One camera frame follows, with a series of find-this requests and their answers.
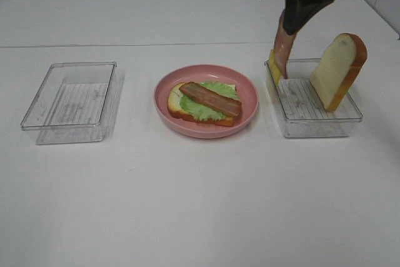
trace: green lettuce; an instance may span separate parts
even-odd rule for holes
[[[225,97],[240,100],[235,89],[228,84],[220,83],[219,81],[206,81],[205,83],[199,84]],[[181,97],[180,105],[181,108],[192,115],[195,120],[205,121],[211,119],[213,121],[218,121],[226,118],[223,113],[217,112],[203,104],[199,104],[186,95]]]

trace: plastic container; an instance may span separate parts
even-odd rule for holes
[[[363,115],[349,93],[335,112],[327,112],[308,78],[319,59],[287,62],[289,79],[275,85],[269,65],[267,88],[271,95],[282,135],[286,138],[347,137]]]
[[[21,129],[38,145],[102,141],[113,130],[121,88],[115,62],[53,64]]]

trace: bread crust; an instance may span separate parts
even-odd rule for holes
[[[347,91],[356,80],[357,75],[359,74],[361,68],[368,58],[367,47],[365,46],[362,39],[355,34],[344,34],[348,35],[356,45],[356,57],[354,58],[354,61],[352,62],[346,77],[343,79],[342,84],[340,85],[339,89],[337,89],[335,95],[332,98],[332,101],[326,108],[326,111],[329,112],[333,112],[338,108],[343,97],[346,95]]]
[[[215,125],[220,125],[220,126],[233,126],[234,124],[234,118],[232,117],[227,117],[223,120],[217,120],[214,121],[212,119],[207,119],[207,120],[195,120],[192,115],[189,113],[185,112],[180,106],[178,106],[176,103],[174,103],[174,93],[179,90],[179,87],[182,86],[185,83],[179,83],[175,85],[172,89],[171,92],[169,93],[169,97],[167,100],[167,106],[168,106],[168,111],[169,114],[177,119],[183,119],[185,121],[189,122],[194,122],[194,123],[206,123],[206,124],[215,124]]]

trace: plate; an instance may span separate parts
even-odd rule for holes
[[[188,81],[235,84],[242,101],[242,115],[235,120],[234,126],[195,123],[172,117],[167,107],[169,92],[176,84]],[[229,136],[244,128],[256,113],[259,97],[256,87],[245,75],[224,66],[199,64],[177,69],[163,77],[154,90],[154,102],[161,119],[171,129],[194,138],[214,139]]]

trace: bread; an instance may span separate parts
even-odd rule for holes
[[[167,105],[168,105],[168,111],[172,117],[183,119],[183,120],[190,121],[190,122],[211,123],[211,124],[216,124],[216,125],[221,125],[221,126],[233,126],[234,118],[232,118],[232,117],[226,117],[225,119],[217,120],[217,121],[214,121],[212,119],[200,121],[200,120],[195,120],[191,114],[189,114],[188,112],[183,110],[183,108],[180,105],[183,93],[180,92],[180,90],[179,90],[179,88],[183,84],[184,83],[179,83],[179,84],[175,85],[175,87],[173,87],[171,92],[169,93]]]
[[[326,111],[333,112],[367,60],[365,44],[355,34],[340,34],[325,50],[310,82]]]

